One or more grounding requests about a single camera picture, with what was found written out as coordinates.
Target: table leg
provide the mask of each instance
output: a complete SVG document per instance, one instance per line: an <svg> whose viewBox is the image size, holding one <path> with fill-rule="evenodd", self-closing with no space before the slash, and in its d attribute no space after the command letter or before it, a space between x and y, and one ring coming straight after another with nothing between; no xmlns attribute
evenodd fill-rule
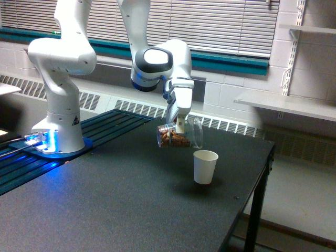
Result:
<svg viewBox="0 0 336 252"><path fill-rule="evenodd" d="M261 210L263 208L262 205L264 202L268 173L269 173L269 164L267 164L267 167L263 175L261 176L261 179L257 187L254 190L244 252L254 251L260 222Z"/></svg>

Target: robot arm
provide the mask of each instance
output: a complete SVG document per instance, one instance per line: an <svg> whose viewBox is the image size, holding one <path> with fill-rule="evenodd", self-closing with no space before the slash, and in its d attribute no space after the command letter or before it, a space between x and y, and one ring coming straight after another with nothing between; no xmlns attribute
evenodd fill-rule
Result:
<svg viewBox="0 0 336 252"><path fill-rule="evenodd" d="M61 39L35 39L28 47L29 58L41 73L47 92L47 117L33 127L33 132L49 133L48 141L38 147L45 154L75 152L85 145L79 90L69 74L86 75L96 66L96 53L87 39L91 2L58 0L54 17L62 31Z"/></svg>
<svg viewBox="0 0 336 252"><path fill-rule="evenodd" d="M177 118L177 132L184 132L184 121L192 104L194 81L188 45L178 39L148 46L146 28L150 0L118 0L131 48L131 82L140 91L152 91L163 80L167 100L167 123Z"/></svg>

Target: heating vent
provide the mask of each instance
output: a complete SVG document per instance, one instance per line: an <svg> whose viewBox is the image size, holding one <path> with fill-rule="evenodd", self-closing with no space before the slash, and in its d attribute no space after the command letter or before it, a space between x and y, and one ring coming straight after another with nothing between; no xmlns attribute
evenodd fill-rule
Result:
<svg viewBox="0 0 336 252"><path fill-rule="evenodd" d="M21 88L19 94L40 99L47 99L44 84L15 77L0 75L0 82ZM79 107L95 111L100 100L100 95L80 92L79 93Z"/></svg>
<svg viewBox="0 0 336 252"><path fill-rule="evenodd" d="M144 116L165 118L166 110L158 106L145 105L136 101L117 100L115 109L121 109ZM204 127L228 131L253 138L261 138L276 143L276 153L303 159L315 163L336 165L336 144L311 140L296 135L284 134L230 121L217 117L204 117L201 114L190 113L187 118L199 117Z"/></svg>
<svg viewBox="0 0 336 252"><path fill-rule="evenodd" d="M336 144L267 131L265 138L276 143L276 153L319 164L336 165Z"/></svg>

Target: paper cup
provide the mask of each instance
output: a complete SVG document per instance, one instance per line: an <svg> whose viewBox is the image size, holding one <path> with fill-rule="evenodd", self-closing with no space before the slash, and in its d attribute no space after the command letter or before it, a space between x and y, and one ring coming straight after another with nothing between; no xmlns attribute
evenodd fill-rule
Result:
<svg viewBox="0 0 336 252"><path fill-rule="evenodd" d="M207 185L211 183L214 175L218 155L212 151L194 152L194 180L198 184Z"/></svg>

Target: black cable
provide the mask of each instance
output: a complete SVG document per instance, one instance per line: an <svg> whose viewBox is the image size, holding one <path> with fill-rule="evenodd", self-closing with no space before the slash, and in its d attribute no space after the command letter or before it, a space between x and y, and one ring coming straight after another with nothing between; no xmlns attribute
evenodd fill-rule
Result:
<svg viewBox="0 0 336 252"><path fill-rule="evenodd" d="M13 150L13 151L7 152L7 153L5 153L5 154L0 155L0 159L2 159L3 157L6 157L6 156L8 156L8 155L11 155L11 154L13 154L13 153L16 153L16 152L18 152L18 151L24 150L24 149L26 149L26 148L34 147L34 146L40 145L41 143L42 143L42 142L37 142L37 143L34 143L34 144L32 144L32 145L24 146L24 147L22 147L22 148L20 148L20 149L17 149L17 150Z"/></svg>
<svg viewBox="0 0 336 252"><path fill-rule="evenodd" d="M18 141L22 141L24 140L25 138L16 138L16 139L12 139L12 140L8 140L8 141L5 141L5 142L2 142L0 143L0 148L6 146L6 145L9 145L10 143L15 143L15 142L18 142Z"/></svg>

